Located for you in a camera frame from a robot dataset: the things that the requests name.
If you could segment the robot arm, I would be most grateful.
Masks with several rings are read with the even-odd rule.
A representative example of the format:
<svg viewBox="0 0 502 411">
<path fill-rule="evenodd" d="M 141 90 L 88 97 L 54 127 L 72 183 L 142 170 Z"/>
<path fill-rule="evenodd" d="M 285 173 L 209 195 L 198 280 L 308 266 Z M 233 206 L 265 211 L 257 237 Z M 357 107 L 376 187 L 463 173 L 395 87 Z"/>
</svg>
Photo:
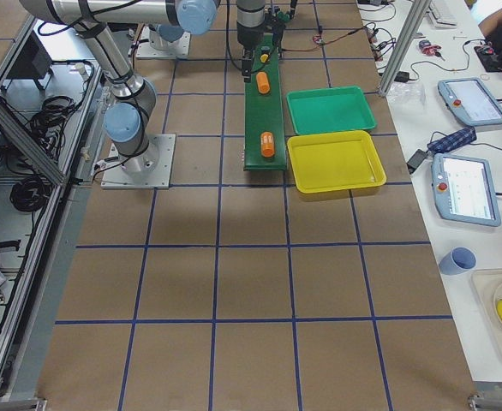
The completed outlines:
<svg viewBox="0 0 502 411">
<path fill-rule="evenodd" d="M 265 1 L 236 1 L 237 40 L 243 47 L 239 65 L 243 80 L 250 82 L 255 51 L 266 30 Z M 185 33 L 206 33 L 217 16 L 218 1 L 176 1 L 174 24 L 149 25 L 151 41 L 177 42 Z"/>
<path fill-rule="evenodd" d="M 148 117 L 156 104 L 152 84 L 135 73 L 128 58 L 118 48 L 108 25 L 156 24 L 176 27 L 201 35 L 213 24 L 217 1 L 22 1 L 22 7 L 44 22 L 72 27 L 86 43 L 111 84 L 116 104 L 105 120 L 119 121 L 123 128 L 136 130 L 129 141 L 115 136 L 110 124 L 105 130 L 117 148 L 120 166 L 128 174 L 146 173 L 156 166 L 158 150 L 146 136 Z"/>
</svg>

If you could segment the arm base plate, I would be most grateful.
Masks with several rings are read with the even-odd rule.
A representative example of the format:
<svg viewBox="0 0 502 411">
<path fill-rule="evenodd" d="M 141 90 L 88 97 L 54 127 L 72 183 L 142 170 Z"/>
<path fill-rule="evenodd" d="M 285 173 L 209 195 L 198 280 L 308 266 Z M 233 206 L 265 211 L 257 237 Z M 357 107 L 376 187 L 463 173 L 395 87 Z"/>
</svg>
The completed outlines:
<svg viewBox="0 0 502 411">
<path fill-rule="evenodd" d="M 100 186 L 103 189 L 167 189 L 176 147 L 174 134 L 149 134 L 147 150 L 124 165 L 116 146 L 111 143 L 109 156 L 117 157 L 105 166 Z"/>
<path fill-rule="evenodd" d="M 190 33 L 182 32 L 180 38 L 169 41 L 157 27 L 144 26 L 135 56 L 140 60 L 187 59 L 190 39 Z"/>
</svg>

